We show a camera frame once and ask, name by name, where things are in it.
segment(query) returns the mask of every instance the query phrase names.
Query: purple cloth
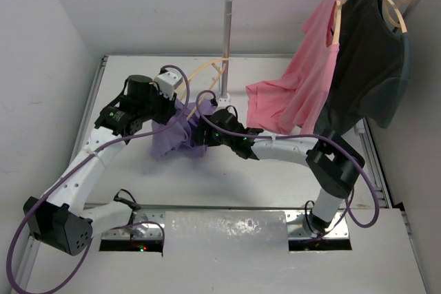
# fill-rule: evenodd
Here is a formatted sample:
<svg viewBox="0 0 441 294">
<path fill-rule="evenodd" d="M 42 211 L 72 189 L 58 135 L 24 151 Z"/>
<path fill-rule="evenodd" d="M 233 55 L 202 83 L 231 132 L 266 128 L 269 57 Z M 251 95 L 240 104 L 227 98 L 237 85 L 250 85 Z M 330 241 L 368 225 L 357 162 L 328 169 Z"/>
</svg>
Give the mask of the purple cloth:
<svg viewBox="0 0 441 294">
<path fill-rule="evenodd" d="M 196 130 L 199 123 L 199 113 L 195 112 L 192 117 L 187 121 L 187 116 L 193 110 L 196 103 L 189 103 L 185 110 L 184 116 L 173 125 L 171 128 L 153 135 L 152 150 L 150 155 L 156 160 L 163 160 L 169 151 L 181 151 L 190 158 L 201 158 L 207 146 L 196 146 L 192 142 L 192 132 Z M 170 119 L 176 118 L 179 112 L 183 109 L 184 104 L 176 99 L 174 104 L 177 109 L 176 114 Z M 216 109 L 209 100 L 205 99 L 201 103 L 201 111 L 204 115 L 211 115 Z M 164 127 L 162 124 L 158 124 L 152 121 L 152 129 L 157 130 Z"/>
</svg>

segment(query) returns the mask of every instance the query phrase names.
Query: table surface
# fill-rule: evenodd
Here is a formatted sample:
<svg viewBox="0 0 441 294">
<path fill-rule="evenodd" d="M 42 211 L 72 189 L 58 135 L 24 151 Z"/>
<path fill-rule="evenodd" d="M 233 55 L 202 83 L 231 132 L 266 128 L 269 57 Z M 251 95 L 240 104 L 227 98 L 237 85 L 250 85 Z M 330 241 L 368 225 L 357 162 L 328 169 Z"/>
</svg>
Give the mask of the table surface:
<svg viewBox="0 0 441 294">
<path fill-rule="evenodd" d="M 131 74 L 155 77 L 166 64 L 181 67 L 190 74 L 209 57 L 109 56 L 96 94 L 85 137 L 88 137 L 99 112 L 121 91 Z M 290 59 L 232 58 L 229 65 L 229 93 L 239 119 L 246 124 L 248 97 L 245 86 L 280 78 Z M 207 89 L 217 75 L 207 68 L 191 84 L 191 101 Z M 151 130 L 144 124 L 141 132 Z M 353 130 L 345 138 L 362 154 L 359 137 Z M 132 140 L 115 157 L 89 195 L 89 203 L 108 203 L 125 188 L 141 204 L 229 207 L 301 207 L 315 200 L 319 184 L 312 172 L 301 165 L 277 160 L 243 160 L 229 148 L 211 147 L 203 158 L 191 159 L 173 151 L 157 162 L 150 155 L 152 138 Z M 354 208 L 372 208 L 366 184 L 359 178 Z"/>
<path fill-rule="evenodd" d="M 366 222 L 370 210 L 355 210 Z M 279 212 L 170 212 L 164 257 L 99 251 L 99 238 L 58 293 L 423 294 L 410 241 L 397 209 L 382 209 L 370 229 L 348 220 L 351 251 L 289 252 Z M 41 244 L 27 290 L 58 285 L 72 257 Z"/>
</svg>

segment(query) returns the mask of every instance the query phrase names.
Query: white wall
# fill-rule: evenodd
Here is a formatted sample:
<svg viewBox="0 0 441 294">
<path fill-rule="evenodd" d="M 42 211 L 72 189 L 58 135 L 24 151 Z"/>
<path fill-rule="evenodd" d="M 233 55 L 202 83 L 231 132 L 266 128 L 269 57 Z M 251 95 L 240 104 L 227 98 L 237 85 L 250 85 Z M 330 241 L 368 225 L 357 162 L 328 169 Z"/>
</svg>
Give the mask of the white wall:
<svg viewBox="0 0 441 294">
<path fill-rule="evenodd" d="M 60 0 L 97 56 L 220 54 L 223 0 Z M 232 51 L 292 53 L 320 0 L 235 0 Z"/>
<path fill-rule="evenodd" d="M 441 2 L 408 20 L 412 82 L 389 129 L 373 133 L 394 200 L 404 203 L 429 293 L 441 288 Z"/>
<path fill-rule="evenodd" d="M 68 164 L 97 61 L 58 0 L 0 8 L 0 293 L 9 293 L 6 253 L 23 203 Z"/>
</svg>

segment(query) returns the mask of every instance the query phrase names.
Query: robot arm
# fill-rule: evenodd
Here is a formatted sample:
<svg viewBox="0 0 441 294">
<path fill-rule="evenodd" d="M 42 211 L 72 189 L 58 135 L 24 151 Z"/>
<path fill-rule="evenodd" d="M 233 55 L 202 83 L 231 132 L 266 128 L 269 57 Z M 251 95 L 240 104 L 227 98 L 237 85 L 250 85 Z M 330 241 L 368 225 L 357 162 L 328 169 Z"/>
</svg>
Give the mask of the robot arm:
<svg viewBox="0 0 441 294">
<path fill-rule="evenodd" d="M 155 81 L 140 75 L 128 77 L 123 91 L 101 111 L 90 137 L 62 177 L 90 154 L 93 159 L 55 190 L 28 221 L 35 239 L 77 255 L 95 235 L 129 223 L 139 206 L 123 198 L 83 210 L 101 174 L 129 140 L 95 151 L 112 140 L 132 136 L 148 120 L 167 124 L 176 113 L 174 90 L 181 82 L 182 76 L 173 72 L 161 72 Z M 37 201 L 30 197 L 23 206 L 25 213 Z"/>
<path fill-rule="evenodd" d="M 229 132 L 258 137 L 261 129 L 245 128 L 235 115 L 227 109 L 220 109 L 206 116 L 213 124 Z M 324 137 L 334 141 L 353 156 L 361 166 L 365 160 L 341 136 L 326 131 Z M 255 139 L 225 134 L 200 121 L 193 136 L 197 145 L 226 145 L 244 159 L 273 159 L 304 165 L 312 170 L 321 190 L 311 213 L 305 216 L 304 229 L 307 235 L 323 234 L 331 224 L 339 206 L 349 197 L 359 176 L 353 164 L 331 145 L 314 138 Z"/>
</svg>

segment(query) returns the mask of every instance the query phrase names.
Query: pink shirt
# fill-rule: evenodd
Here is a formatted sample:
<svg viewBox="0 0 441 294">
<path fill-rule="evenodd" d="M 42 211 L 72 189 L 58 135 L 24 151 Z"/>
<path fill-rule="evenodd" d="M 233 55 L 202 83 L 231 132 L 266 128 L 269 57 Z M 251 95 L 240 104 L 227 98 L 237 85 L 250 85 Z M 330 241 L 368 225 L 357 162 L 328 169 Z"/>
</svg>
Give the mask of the pink shirt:
<svg viewBox="0 0 441 294">
<path fill-rule="evenodd" d="M 247 86 L 248 127 L 311 134 L 328 97 L 338 44 L 332 44 L 336 0 L 323 0 L 303 23 L 305 38 L 282 78 Z"/>
</svg>

